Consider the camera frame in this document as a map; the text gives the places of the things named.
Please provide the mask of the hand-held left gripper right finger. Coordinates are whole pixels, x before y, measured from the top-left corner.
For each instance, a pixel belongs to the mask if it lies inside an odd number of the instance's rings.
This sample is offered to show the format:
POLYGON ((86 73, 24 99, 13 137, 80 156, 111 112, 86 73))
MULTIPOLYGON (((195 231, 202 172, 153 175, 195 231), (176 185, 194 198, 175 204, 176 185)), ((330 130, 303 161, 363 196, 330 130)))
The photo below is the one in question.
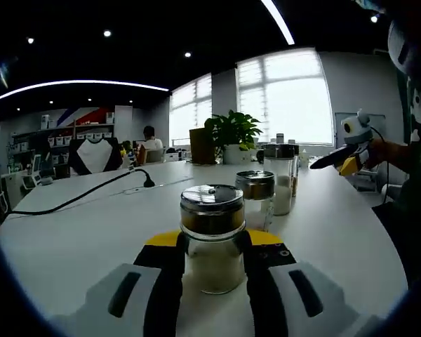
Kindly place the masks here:
POLYGON ((297 262, 275 235, 244 230, 236 237, 243 254, 256 336, 369 336, 379 324, 345 300, 320 270, 297 262))

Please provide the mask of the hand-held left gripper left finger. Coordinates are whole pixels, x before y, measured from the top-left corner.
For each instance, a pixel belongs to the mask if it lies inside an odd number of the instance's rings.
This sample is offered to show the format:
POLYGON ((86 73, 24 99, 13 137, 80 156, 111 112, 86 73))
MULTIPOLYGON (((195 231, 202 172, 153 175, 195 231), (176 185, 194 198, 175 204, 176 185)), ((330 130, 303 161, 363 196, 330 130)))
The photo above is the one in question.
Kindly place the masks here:
POLYGON ((180 231, 149 239, 86 292, 84 304, 51 323, 62 336, 175 336, 187 238, 180 231))

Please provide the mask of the person's right hand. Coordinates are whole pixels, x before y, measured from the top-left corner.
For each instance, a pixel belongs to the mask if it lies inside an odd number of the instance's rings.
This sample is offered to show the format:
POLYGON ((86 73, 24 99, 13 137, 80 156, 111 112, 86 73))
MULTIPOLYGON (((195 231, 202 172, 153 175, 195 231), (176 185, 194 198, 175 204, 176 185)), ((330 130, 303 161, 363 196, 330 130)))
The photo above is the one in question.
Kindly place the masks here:
POLYGON ((389 143, 383 139, 374 138, 368 146, 368 159, 364 167, 372 169, 373 167, 386 162, 389 159, 389 143))

